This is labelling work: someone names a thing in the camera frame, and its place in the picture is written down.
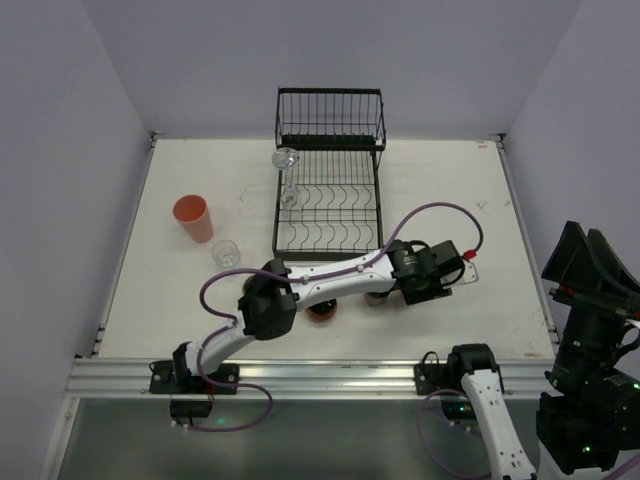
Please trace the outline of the brown ceramic mug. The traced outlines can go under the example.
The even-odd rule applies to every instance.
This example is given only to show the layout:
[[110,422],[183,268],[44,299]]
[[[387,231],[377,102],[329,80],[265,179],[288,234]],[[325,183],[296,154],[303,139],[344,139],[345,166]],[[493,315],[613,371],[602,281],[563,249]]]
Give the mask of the brown ceramic mug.
[[389,293],[378,293],[378,292],[368,292],[364,294],[364,300],[367,305],[371,307],[376,307],[382,305],[387,298],[389,297]]

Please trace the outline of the orange ceramic mug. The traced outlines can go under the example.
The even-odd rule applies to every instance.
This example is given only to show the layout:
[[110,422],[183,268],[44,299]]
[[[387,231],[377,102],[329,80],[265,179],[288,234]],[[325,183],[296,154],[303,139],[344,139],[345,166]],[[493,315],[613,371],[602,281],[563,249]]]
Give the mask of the orange ceramic mug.
[[337,300],[327,300],[312,305],[305,309],[306,314],[311,321],[316,323],[326,322],[332,319],[337,312]]

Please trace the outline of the clear wine glass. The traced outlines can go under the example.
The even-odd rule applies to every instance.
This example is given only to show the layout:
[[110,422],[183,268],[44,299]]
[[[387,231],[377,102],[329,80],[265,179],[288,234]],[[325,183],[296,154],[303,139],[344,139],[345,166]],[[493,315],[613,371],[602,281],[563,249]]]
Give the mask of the clear wine glass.
[[291,210],[298,200],[298,189],[294,180],[295,168],[299,162],[299,153],[290,147],[275,150],[272,155],[272,165],[281,173],[281,208]]

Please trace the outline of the clear faceted glass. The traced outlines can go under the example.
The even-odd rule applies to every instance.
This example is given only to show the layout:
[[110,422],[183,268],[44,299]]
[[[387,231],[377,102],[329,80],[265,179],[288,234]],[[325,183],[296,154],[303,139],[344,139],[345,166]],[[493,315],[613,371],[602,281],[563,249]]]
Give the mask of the clear faceted glass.
[[235,242],[220,240],[216,242],[211,251],[215,264],[221,269],[233,269],[241,260],[241,253]]

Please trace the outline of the pink plastic tumbler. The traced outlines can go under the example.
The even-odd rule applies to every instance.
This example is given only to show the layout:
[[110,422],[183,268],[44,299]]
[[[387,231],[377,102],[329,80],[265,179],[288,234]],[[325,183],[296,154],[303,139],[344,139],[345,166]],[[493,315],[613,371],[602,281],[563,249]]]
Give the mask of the pink plastic tumbler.
[[206,243],[213,236],[213,226],[206,200],[199,195],[186,195],[173,206],[173,216],[190,238],[197,243]]

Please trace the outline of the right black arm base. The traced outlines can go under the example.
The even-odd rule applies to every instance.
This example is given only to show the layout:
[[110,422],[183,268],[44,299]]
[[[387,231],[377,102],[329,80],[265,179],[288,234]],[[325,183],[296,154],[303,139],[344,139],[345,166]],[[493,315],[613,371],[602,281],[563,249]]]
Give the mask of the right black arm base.
[[[439,390],[462,391],[460,384],[451,377],[447,364],[442,363],[433,350],[427,351],[414,365],[413,379],[418,396],[427,396]],[[455,426],[467,424],[470,428],[477,427],[475,412],[468,400],[462,400],[452,393],[444,393],[440,396],[439,410]]]

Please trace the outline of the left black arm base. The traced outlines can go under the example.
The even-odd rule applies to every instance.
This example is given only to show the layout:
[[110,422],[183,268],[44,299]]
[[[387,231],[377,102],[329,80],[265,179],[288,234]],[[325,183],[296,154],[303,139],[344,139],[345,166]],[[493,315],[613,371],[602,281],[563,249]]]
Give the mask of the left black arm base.
[[169,395],[169,414],[182,426],[194,427],[196,420],[206,419],[213,410],[215,394],[235,395],[240,378],[238,364],[223,363],[210,378],[229,386],[214,386],[200,376],[187,375],[178,381],[171,360],[159,360],[149,364],[151,372],[149,392],[154,395]]

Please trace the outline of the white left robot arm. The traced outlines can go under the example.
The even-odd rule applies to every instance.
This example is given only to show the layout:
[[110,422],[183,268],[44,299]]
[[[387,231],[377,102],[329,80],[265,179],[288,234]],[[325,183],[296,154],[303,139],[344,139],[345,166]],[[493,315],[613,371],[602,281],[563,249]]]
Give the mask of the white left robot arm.
[[[227,324],[201,343],[185,343],[173,354],[175,383],[212,374],[224,360],[253,341],[288,334],[297,313],[314,305],[355,294],[386,297],[401,293],[407,305],[449,296],[465,275],[475,249],[459,253],[452,241],[428,246],[421,241],[392,240],[383,248],[350,260],[313,267],[288,267],[273,259],[262,268],[238,268],[214,275],[200,288],[200,305]],[[236,310],[216,310],[206,302],[214,283],[245,275]]]

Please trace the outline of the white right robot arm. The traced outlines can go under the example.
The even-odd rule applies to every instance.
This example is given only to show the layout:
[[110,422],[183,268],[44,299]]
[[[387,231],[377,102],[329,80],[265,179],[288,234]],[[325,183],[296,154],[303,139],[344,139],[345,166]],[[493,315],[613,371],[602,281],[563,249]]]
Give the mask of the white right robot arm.
[[638,350],[625,336],[639,328],[639,282],[597,229],[565,224],[542,271],[551,298],[569,308],[536,412],[540,464],[524,452],[503,399],[499,367],[484,344],[452,349],[447,367],[470,401],[493,479],[618,479],[617,466],[639,450],[639,381],[618,362]]

